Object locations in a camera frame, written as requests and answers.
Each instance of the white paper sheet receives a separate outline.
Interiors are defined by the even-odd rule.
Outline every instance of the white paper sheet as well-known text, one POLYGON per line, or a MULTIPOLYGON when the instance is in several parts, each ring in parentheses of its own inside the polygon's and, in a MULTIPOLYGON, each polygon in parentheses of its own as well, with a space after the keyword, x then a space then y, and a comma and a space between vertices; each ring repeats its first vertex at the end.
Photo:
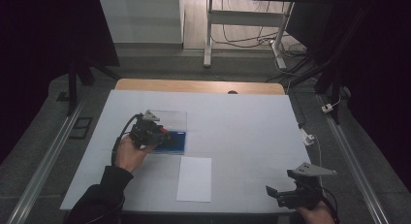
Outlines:
POLYGON ((177 200, 211 202, 211 159, 181 157, 177 200))

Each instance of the wall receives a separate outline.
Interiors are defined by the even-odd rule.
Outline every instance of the wall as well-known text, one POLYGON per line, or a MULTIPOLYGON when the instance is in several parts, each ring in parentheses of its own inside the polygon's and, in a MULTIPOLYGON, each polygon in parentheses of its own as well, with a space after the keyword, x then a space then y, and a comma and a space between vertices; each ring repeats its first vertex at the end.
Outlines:
POLYGON ((115 43, 182 43, 180 0, 100 2, 115 43))

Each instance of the dark background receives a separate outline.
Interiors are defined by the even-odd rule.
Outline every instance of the dark background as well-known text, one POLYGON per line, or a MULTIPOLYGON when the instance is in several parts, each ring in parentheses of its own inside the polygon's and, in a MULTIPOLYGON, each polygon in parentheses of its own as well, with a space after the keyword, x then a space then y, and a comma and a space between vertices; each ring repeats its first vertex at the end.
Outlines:
MULTIPOLYGON (((352 93, 353 116, 410 190, 409 4, 376 0, 344 54, 342 82, 352 93)), ((106 65, 117 61, 99 0, 0 0, 0 24, 3 161, 73 54, 106 65)))
POLYGON ((0 0, 2 162, 80 55, 118 65, 99 0, 0 0))

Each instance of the aluminum rail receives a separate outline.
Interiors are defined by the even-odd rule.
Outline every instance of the aluminum rail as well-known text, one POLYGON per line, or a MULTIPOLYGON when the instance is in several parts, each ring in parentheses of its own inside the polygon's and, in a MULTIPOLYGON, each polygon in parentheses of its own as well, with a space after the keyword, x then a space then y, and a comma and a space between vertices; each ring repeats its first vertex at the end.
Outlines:
POLYGON ((51 172, 51 169, 54 166, 54 163, 57 160, 61 149, 63 148, 64 143, 69 137, 70 131, 72 130, 76 119, 79 116, 79 113, 89 94, 89 91, 89 87, 85 87, 81 91, 79 95, 79 104, 77 105, 71 116, 68 116, 66 118, 57 136, 48 148, 45 156, 40 162, 39 167, 31 177, 30 182, 21 195, 20 200, 15 207, 15 210, 12 212, 12 215, 7 221, 8 224, 24 223, 27 219, 27 216, 30 213, 31 208, 34 206, 34 203, 36 202, 36 199, 39 196, 43 185, 45 184, 47 177, 51 172))
MULTIPOLYGON (((326 105, 322 100, 320 95, 317 95, 317 100, 321 104, 321 106, 326 105)), ((364 201, 368 206, 369 212, 374 219, 376 224, 389 224, 390 221, 383 210, 380 201, 378 200, 374 189, 372 188, 371 184, 369 183, 368 179, 365 176, 362 166, 357 159, 355 152, 353 151, 352 147, 350 146, 347 138, 345 137, 344 131, 342 130, 340 125, 337 125, 332 117, 327 114, 327 122, 332 129, 332 133, 335 136, 335 139, 338 143, 339 149, 345 159, 345 162, 348 165, 348 168, 353 175, 354 180, 357 183, 357 186, 360 192, 364 196, 364 201)))

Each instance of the metal frame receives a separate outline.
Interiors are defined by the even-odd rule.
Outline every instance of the metal frame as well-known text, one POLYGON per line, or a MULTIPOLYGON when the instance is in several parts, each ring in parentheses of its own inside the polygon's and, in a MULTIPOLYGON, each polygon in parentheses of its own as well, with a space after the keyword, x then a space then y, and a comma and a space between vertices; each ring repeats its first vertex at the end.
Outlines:
POLYGON ((28 214, 31 211, 31 208, 34 206, 37 197, 42 191, 43 185, 45 184, 49 173, 51 172, 52 167, 54 166, 55 161, 57 160, 58 155, 60 154, 61 149, 63 148, 64 143, 69 137, 70 131, 72 130, 81 109, 87 100, 89 94, 89 87, 85 87, 79 96, 79 104, 74 109, 71 116, 68 116, 64 121, 63 126, 55 137, 54 141, 48 148, 45 156, 40 162, 39 167, 37 168, 34 175, 31 177, 30 182, 28 183, 26 189, 18 201, 15 210, 13 210, 12 215, 10 216, 7 224, 16 224, 24 223, 27 219, 28 214))
MULTIPOLYGON (((321 106, 326 105, 321 100, 320 95, 317 95, 317 100, 321 104, 321 106)), ((374 189, 372 188, 371 184, 369 184, 363 168, 360 165, 360 162, 357 159, 356 154, 350 146, 347 138, 345 137, 344 131, 342 130, 341 126, 339 124, 336 124, 334 119, 329 114, 327 114, 327 122, 329 123, 332 133, 335 136, 335 139, 341 150, 341 154, 343 155, 345 162, 347 163, 347 166, 351 171, 351 175, 353 175, 353 178, 356 181, 360 192, 364 196, 364 201, 368 206, 369 213, 374 219, 374 222, 378 224, 389 224, 390 221, 385 214, 385 211, 382 208, 374 189)))
POLYGON ((287 26, 291 10, 294 3, 289 3, 285 13, 252 13, 239 11, 213 11, 212 0, 208 1, 207 7, 207 28, 205 36, 205 59, 204 67, 211 66, 211 25, 212 24, 227 24, 227 25, 245 25, 245 26, 267 26, 278 27, 278 33, 275 41, 270 42, 270 46, 275 55, 279 69, 286 69, 283 57, 281 56, 280 43, 287 26))

